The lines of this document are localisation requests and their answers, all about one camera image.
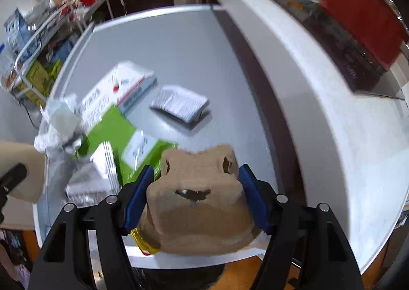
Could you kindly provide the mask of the brown paper pulp cup carrier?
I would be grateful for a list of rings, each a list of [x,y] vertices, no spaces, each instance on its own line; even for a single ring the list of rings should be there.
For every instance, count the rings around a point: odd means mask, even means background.
[[[167,149],[162,173],[146,191],[138,229],[160,252],[217,256],[251,244],[256,226],[229,145],[197,153]]]

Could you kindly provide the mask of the printed paper leaflet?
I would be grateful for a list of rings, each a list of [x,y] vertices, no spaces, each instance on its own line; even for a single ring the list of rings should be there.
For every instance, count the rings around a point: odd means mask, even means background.
[[[209,99],[177,85],[165,85],[150,103],[151,109],[164,111],[186,124],[199,120]]]

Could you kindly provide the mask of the red rectangular board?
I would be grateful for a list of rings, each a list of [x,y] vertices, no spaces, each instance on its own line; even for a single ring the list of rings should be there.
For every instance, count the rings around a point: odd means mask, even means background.
[[[320,5],[385,71],[408,41],[404,25],[385,0],[320,0]]]

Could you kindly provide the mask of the green plastic pouch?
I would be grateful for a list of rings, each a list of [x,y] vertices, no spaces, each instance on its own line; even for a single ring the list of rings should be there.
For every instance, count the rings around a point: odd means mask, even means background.
[[[122,185],[136,181],[144,165],[150,165],[154,178],[159,178],[162,152],[177,147],[177,143],[155,138],[135,127],[115,105],[108,108],[101,121],[86,135],[77,155],[90,155],[103,142],[109,142],[112,147]]]

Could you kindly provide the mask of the black induction cooktop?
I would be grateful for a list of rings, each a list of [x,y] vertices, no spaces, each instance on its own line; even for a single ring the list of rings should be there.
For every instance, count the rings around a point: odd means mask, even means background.
[[[350,90],[404,100],[393,73],[381,65],[333,17],[312,0],[273,0],[294,17],[326,51]]]

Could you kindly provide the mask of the crumpled white plastic wrap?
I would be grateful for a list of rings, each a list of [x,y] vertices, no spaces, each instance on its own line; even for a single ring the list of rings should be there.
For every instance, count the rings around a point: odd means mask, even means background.
[[[34,140],[34,148],[47,156],[62,151],[73,155],[84,136],[77,95],[50,98],[40,111],[42,122]]]

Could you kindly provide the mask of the white red medicine box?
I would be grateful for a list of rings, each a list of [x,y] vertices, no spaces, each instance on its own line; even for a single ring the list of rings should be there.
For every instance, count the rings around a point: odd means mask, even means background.
[[[83,98],[78,109],[83,130],[90,132],[112,105],[127,113],[156,80],[153,71],[131,61],[117,63]]]

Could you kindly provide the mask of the silver foil packet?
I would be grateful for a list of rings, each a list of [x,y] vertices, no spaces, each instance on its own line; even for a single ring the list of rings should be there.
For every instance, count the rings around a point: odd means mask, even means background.
[[[111,143],[102,142],[68,181],[64,192],[78,208],[98,205],[121,189]]]

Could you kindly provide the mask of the white kitchen counter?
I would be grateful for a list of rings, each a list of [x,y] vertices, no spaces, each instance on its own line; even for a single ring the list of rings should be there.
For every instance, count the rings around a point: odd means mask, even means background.
[[[218,1],[279,99],[307,201],[331,206],[367,270],[408,195],[408,105],[352,93],[320,45],[271,0]]]

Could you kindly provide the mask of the yellow snack wrapper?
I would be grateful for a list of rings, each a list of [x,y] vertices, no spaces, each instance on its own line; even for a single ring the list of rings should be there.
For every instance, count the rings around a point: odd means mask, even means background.
[[[132,229],[130,235],[144,256],[151,256],[160,252],[160,249],[152,246],[146,239],[143,238],[141,231],[138,228]]]

